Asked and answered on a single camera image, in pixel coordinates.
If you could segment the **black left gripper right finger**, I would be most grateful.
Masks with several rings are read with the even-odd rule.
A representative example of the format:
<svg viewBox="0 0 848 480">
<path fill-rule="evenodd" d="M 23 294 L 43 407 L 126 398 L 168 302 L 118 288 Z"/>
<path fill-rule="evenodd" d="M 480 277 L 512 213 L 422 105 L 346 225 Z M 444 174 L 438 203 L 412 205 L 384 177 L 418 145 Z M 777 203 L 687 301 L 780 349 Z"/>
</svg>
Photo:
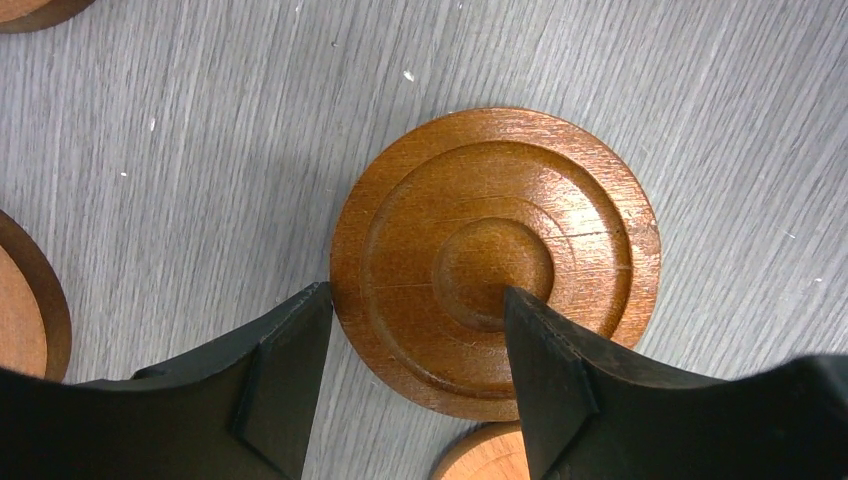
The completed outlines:
<svg viewBox="0 0 848 480">
<path fill-rule="evenodd" d="M 812 355 L 725 381 L 642 356 L 505 292 L 534 479 L 843 479 L 847 359 Z"/>
</svg>

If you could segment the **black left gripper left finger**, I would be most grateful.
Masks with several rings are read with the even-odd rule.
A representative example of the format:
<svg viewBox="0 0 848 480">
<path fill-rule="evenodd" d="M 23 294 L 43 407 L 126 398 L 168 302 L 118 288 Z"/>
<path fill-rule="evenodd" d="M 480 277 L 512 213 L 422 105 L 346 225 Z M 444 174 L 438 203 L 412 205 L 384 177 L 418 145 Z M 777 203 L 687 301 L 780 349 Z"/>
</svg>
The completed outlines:
<svg viewBox="0 0 848 480">
<path fill-rule="evenodd" d="M 298 479 L 333 306 L 316 282 L 120 381 L 1 373 L 5 479 Z"/>
</svg>

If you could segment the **light wooden coaster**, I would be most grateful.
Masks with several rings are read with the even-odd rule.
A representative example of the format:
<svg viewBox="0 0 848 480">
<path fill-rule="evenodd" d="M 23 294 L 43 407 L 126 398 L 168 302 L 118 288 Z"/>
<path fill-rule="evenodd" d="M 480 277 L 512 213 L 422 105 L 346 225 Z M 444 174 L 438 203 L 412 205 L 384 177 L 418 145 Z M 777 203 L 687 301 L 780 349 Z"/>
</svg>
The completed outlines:
<svg viewBox="0 0 848 480">
<path fill-rule="evenodd" d="M 443 455 L 430 478 L 529 480 L 520 423 L 493 423 L 468 434 Z"/>
</svg>

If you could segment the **brown ridged wooden coaster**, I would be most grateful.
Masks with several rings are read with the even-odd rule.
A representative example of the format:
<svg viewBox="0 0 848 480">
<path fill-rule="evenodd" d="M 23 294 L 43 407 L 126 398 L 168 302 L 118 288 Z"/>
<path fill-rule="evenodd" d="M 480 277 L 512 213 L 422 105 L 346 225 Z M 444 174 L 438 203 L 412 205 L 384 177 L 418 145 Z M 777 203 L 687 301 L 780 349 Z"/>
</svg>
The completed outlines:
<svg viewBox="0 0 848 480">
<path fill-rule="evenodd" d="M 427 122 L 373 160 L 336 223 L 330 282 L 343 332 L 391 389 L 510 422 L 506 289 L 633 347 L 661 256 L 647 195 L 609 146 L 546 113 L 490 107 Z"/>
<path fill-rule="evenodd" d="M 66 296 L 45 254 L 1 214 L 1 367 L 61 382 L 72 352 Z"/>
<path fill-rule="evenodd" d="M 94 0 L 1 0 L 1 33 L 35 32 L 59 25 Z"/>
</svg>

